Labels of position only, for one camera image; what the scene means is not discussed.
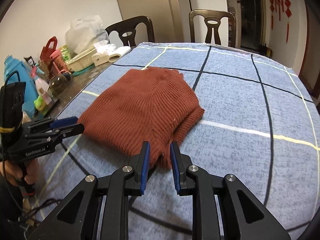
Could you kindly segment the person's left hand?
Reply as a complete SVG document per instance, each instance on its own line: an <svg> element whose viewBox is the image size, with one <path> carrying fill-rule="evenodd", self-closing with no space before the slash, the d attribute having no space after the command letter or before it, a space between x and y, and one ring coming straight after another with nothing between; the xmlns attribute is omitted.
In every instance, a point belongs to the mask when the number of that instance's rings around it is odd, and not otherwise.
<svg viewBox="0 0 320 240"><path fill-rule="evenodd" d="M27 175L25 176L25 181L31 185L33 183L36 183L39 178L39 162L37 159L33 159L28 165L27 165ZM18 165L13 163L12 161L5 161L4 165L1 163L1 175L4 176L6 174L7 181L13 185L18 186L16 183L17 179L20 179L23 177L23 172L19 168Z"/></svg>

